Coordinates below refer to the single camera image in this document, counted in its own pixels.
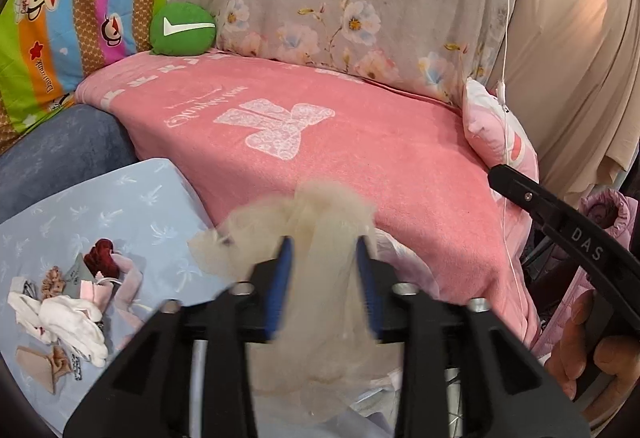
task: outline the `metal screw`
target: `metal screw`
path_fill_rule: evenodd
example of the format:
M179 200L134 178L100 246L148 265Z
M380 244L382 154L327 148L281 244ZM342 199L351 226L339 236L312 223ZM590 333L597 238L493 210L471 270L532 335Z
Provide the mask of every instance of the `metal screw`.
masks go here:
M177 299L167 299L162 303L160 307L160 311L162 313L178 313L180 308L182 307L182 303Z
M231 287L231 295L250 295L254 293L254 285L248 281L241 281Z
M413 283L396 283L392 289L398 295L416 295L418 293L418 287Z
M491 310L491 303L484 297L474 297L466 304L466 307L475 313L488 312Z

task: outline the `round green cushion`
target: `round green cushion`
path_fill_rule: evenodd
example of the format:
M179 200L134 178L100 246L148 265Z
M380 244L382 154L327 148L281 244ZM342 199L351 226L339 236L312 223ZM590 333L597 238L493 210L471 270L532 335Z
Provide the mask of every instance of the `round green cushion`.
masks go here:
M214 23L211 14L202 7L179 2L167 4L151 21L149 32L149 40L153 47L151 53L164 56L204 54L216 39L216 27L191 28L174 33L172 31L180 26Z

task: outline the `beige sheet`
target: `beige sheet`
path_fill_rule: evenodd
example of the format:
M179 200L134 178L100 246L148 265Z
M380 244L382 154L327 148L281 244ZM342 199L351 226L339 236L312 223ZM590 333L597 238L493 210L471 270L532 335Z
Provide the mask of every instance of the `beige sheet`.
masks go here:
M542 184L571 203L633 158L639 30L638 0L516 0L507 103L538 152ZM496 62L490 87L500 70Z

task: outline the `pink quilted jacket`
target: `pink quilted jacket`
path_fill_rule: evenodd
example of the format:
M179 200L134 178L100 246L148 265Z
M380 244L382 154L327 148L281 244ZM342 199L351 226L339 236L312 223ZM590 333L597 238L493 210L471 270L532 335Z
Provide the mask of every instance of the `pink quilted jacket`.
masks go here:
M625 197L613 189L606 189L600 193L583 198L578 207L578 210L582 214L600 226L603 225L603 221L614 209L618 210L618 216L613 224L605 230L615 238L618 243L628 249L636 220L636 211L638 210L637 200ZM567 255L559 247L556 247L552 257L564 259ZM564 324L571 316L571 305L587 290L593 290L593 287L587 280L587 273L580 268L564 294L558 309L556 309L549 324L532 348L536 357L543 357L551 353L554 344L562 337Z

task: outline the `black device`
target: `black device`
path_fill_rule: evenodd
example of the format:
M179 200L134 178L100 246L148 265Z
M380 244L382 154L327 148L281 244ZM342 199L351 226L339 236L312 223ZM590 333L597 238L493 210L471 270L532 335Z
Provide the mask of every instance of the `black device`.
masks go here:
M600 340L640 336L640 261L603 229L539 184L507 165L489 172L489 185L527 211L542 232L574 258L594 286L594 304L585 324L588 365L577 381L579 410L607 388L612 377L593 363Z
M369 326L382 343L404 342L395 436L448 438L445 370L460 368L463 435L469 438L587 438L588 424L553 378L491 312L434 301L354 241ZM202 438L258 436L245 345L274 337L286 301L292 241L276 259L216 299L166 301L87 393L64 438L177 438L189 435L191 357L209 341Z

